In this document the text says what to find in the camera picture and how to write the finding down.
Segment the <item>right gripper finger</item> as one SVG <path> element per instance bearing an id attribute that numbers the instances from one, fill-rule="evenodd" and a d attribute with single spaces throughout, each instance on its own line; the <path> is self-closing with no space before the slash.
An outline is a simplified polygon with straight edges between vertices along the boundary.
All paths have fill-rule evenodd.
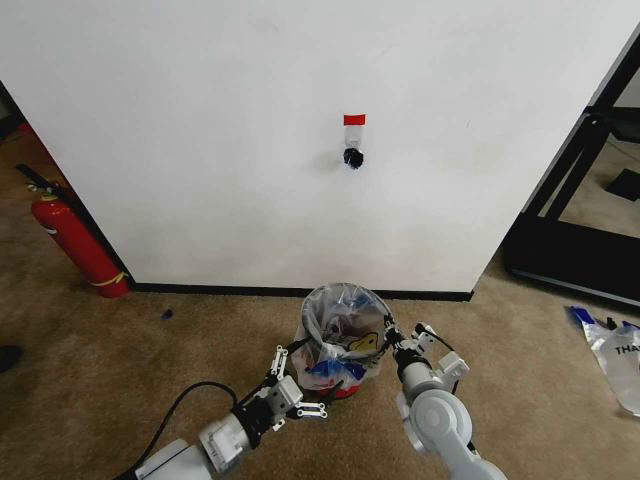
<path id="1" fill-rule="evenodd" d="M 396 350 L 403 341 L 403 333 L 398 329 L 392 314 L 384 316 L 384 344 L 383 349 L 389 347 Z"/>
<path id="2" fill-rule="evenodd" d="M 431 351 L 436 341 L 433 328 L 424 323 L 419 322 L 415 325 L 411 338 L 416 342 L 416 348 L 420 351 Z"/>

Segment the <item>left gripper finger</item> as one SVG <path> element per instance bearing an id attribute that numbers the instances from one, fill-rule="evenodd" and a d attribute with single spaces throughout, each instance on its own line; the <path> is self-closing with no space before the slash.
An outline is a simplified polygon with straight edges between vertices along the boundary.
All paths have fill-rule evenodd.
<path id="1" fill-rule="evenodd" d="M 337 399 L 337 393 L 341 389 L 343 381 L 339 381 L 328 390 L 321 402 L 308 402 L 302 399 L 288 410 L 289 418 L 327 418 L 328 408 Z"/>
<path id="2" fill-rule="evenodd" d="M 285 369 L 287 359 L 290 354 L 295 353 L 302 346 L 307 344 L 310 340 L 310 337 L 303 338 L 302 340 L 297 340 L 290 343 L 287 346 L 277 345 L 275 356 L 271 362 L 270 368 L 265 375 L 261 387 L 272 387 L 276 385 L 279 381 L 284 379 Z"/>

